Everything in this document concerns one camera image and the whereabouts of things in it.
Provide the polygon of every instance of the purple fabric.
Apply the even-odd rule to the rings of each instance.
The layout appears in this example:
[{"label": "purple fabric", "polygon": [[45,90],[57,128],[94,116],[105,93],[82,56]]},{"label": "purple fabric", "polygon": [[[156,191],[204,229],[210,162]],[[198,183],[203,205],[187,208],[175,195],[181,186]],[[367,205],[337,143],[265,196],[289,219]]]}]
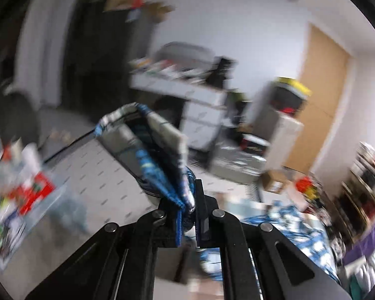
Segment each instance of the purple fabric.
[{"label": "purple fabric", "polygon": [[375,224],[370,233],[362,240],[356,242],[343,257],[343,265],[348,265],[358,258],[365,256],[368,258],[375,250]]}]

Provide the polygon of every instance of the blue and white blanket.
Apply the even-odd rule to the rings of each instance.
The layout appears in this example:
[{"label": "blue and white blanket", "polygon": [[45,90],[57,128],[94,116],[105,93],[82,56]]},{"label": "blue and white blanket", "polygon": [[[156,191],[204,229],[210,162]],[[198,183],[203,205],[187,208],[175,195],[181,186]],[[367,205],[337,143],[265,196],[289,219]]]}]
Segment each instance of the blue and white blanket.
[{"label": "blue and white blanket", "polygon": [[[296,207],[273,206],[267,214],[242,220],[255,226],[262,222],[272,223],[284,236],[298,247],[309,259],[339,282],[336,265],[329,247],[325,230],[316,229],[305,222],[304,215]],[[216,280],[222,281],[221,256],[219,248],[198,249],[203,270]]]}]

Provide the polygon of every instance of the orange object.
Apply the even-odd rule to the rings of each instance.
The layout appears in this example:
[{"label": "orange object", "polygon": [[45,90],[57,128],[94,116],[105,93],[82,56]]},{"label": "orange object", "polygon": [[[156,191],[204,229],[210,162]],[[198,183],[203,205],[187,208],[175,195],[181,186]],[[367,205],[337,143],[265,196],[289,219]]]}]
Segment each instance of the orange object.
[{"label": "orange object", "polygon": [[3,150],[1,161],[11,161],[11,144],[7,145]]},{"label": "orange object", "polygon": [[296,189],[300,193],[305,193],[308,188],[311,188],[313,186],[312,180],[310,177],[305,176],[296,182]]}]

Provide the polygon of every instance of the ceiling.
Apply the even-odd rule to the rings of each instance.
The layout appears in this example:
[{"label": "ceiling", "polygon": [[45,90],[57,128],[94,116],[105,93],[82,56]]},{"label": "ceiling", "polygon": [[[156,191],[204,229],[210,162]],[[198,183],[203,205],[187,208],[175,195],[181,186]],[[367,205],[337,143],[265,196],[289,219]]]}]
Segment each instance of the ceiling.
[{"label": "ceiling", "polygon": [[375,53],[375,29],[350,0],[296,1],[344,41],[354,54]]}]

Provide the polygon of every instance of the metal screw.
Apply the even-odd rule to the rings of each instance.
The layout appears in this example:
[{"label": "metal screw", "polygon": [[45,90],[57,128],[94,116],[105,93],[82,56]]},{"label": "metal screw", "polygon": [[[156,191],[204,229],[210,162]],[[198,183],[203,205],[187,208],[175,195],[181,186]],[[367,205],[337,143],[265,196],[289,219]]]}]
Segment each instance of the metal screw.
[{"label": "metal screw", "polygon": [[225,216],[225,211],[221,209],[215,209],[213,210],[213,216],[216,218],[223,218]]},{"label": "metal screw", "polygon": [[104,230],[106,232],[115,232],[117,230],[117,224],[114,223],[114,222],[110,222],[110,223],[107,223],[105,226],[104,226]]},{"label": "metal screw", "polygon": [[268,222],[264,222],[264,223],[260,224],[260,228],[261,228],[262,231],[270,232],[270,231],[272,231],[272,224],[270,224]]},{"label": "metal screw", "polygon": [[160,209],[157,209],[153,212],[153,217],[155,217],[156,219],[161,219],[164,217],[164,215],[165,215],[164,211]]}]

